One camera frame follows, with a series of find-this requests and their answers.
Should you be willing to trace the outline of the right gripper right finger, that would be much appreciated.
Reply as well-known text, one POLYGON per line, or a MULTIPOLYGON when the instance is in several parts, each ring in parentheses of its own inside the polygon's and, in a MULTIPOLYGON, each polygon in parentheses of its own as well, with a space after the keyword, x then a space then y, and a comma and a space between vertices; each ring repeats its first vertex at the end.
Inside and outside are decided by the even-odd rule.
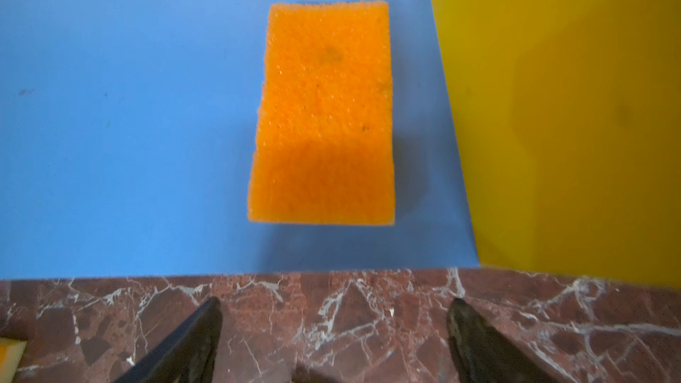
POLYGON ((447 311, 452 361, 461 382, 555 382, 461 298, 447 311))

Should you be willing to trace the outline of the orange sponge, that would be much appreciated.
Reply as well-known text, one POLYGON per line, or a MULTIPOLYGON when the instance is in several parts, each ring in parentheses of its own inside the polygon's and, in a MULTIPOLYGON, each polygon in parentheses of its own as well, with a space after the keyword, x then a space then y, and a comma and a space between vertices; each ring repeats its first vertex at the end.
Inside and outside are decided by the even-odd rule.
POLYGON ((0 383, 12 383, 26 349, 25 340, 0 339, 0 383))
POLYGON ((386 2, 271 7, 248 218, 395 223, 386 2))

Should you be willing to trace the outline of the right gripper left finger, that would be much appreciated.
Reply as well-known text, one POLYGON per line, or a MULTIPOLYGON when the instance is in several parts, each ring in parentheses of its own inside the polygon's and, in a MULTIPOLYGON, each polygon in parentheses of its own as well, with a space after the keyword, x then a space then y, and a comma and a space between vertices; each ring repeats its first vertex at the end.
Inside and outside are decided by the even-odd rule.
POLYGON ((115 382, 211 383, 222 325, 221 303, 211 297, 115 382))

